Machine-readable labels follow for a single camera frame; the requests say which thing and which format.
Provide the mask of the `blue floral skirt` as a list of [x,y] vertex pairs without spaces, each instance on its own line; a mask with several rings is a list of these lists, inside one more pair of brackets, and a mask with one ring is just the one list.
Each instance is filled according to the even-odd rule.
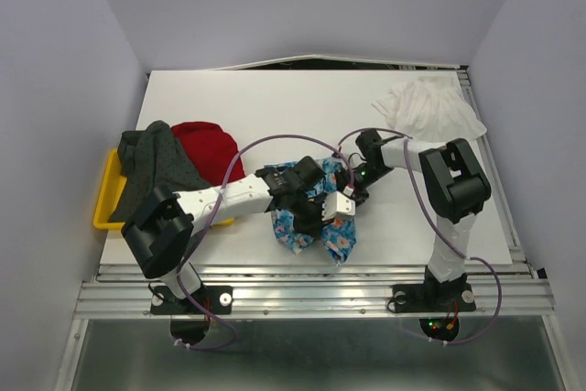
[[[333,157],[316,159],[316,163],[324,172],[324,177],[306,192],[310,198],[335,192],[335,172],[344,171],[341,161]],[[336,264],[343,264],[357,243],[354,220],[335,219],[331,224],[323,227],[314,238],[309,234],[298,233],[294,230],[294,215],[290,211],[273,210],[270,216],[277,242],[294,255],[300,254],[314,242],[321,242],[333,261]]]

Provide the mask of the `white pleated skirt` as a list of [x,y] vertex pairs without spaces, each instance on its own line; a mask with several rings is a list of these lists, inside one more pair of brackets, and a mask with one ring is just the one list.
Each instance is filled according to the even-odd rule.
[[486,126],[464,99],[459,82],[440,76],[419,76],[392,86],[373,102],[389,128],[420,141],[474,141]]

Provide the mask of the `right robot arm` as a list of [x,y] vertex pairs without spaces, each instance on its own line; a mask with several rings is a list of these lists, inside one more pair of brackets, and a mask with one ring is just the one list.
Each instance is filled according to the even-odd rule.
[[353,189],[357,205],[367,201],[368,188],[392,170],[407,171],[416,199],[435,233],[433,250],[419,284],[395,284],[388,305],[394,313],[443,311],[451,306],[475,309],[467,283],[471,229],[492,188],[468,141],[416,141],[396,130],[383,138],[377,128],[355,130],[363,161],[335,173],[338,190]]

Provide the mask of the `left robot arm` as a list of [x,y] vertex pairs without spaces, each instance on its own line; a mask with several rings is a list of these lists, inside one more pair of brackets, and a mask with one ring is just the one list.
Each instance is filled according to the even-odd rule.
[[242,179],[205,190],[173,192],[154,189],[122,228],[144,277],[163,282],[182,311],[203,303],[202,283],[188,264],[192,237],[201,238],[212,225],[238,217],[285,210],[293,215],[294,230],[319,235],[331,223],[327,197],[309,191],[325,177],[311,157],[288,168],[266,167]]

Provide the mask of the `red skirt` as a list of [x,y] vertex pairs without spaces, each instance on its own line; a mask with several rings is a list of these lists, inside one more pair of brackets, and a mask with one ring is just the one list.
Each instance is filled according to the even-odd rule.
[[201,177],[212,186],[221,185],[239,151],[232,136],[210,122],[185,122],[172,126],[171,131]]

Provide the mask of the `dark grey dotted skirt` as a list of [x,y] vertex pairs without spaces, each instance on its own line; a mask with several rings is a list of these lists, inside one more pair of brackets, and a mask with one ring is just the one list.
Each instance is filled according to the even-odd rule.
[[155,121],[145,130],[124,131],[117,155],[126,184],[109,217],[113,223],[126,222],[158,187],[184,191],[211,186],[190,161],[171,127],[163,121]]

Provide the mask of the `yellow plastic tray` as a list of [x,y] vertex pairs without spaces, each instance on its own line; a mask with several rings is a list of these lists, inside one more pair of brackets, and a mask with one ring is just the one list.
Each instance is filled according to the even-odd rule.
[[117,149],[109,154],[103,174],[101,188],[98,194],[93,216],[93,226],[99,230],[118,231],[124,223],[113,223],[109,220],[120,199],[126,184],[126,177],[121,175],[121,163]]

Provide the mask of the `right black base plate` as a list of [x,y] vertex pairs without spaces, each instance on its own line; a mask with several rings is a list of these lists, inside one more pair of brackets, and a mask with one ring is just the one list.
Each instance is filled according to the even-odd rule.
[[392,296],[386,308],[395,314],[440,314],[450,311],[473,312],[476,303],[472,286],[435,290],[423,284],[396,284],[391,287]]

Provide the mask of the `aluminium rail frame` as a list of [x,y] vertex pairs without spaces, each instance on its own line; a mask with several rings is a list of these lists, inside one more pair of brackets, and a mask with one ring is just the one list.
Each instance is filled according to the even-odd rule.
[[[373,102],[432,71],[153,71],[137,127],[155,120],[220,125],[247,147],[247,170],[353,150],[353,131],[381,127]],[[299,255],[255,215],[212,231],[195,252],[202,279],[233,288],[235,344],[176,346],[122,236],[108,234],[96,276],[82,285],[58,388],[71,390],[577,390],[549,282],[527,262],[489,145],[473,146],[493,197],[470,250],[477,309],[460,316],[474,342],[425,341],[418,317],[387,309],[392,286],[418,283],[433,233],[406,172],[371,189],[358,244],[333,263],[321,245]]]

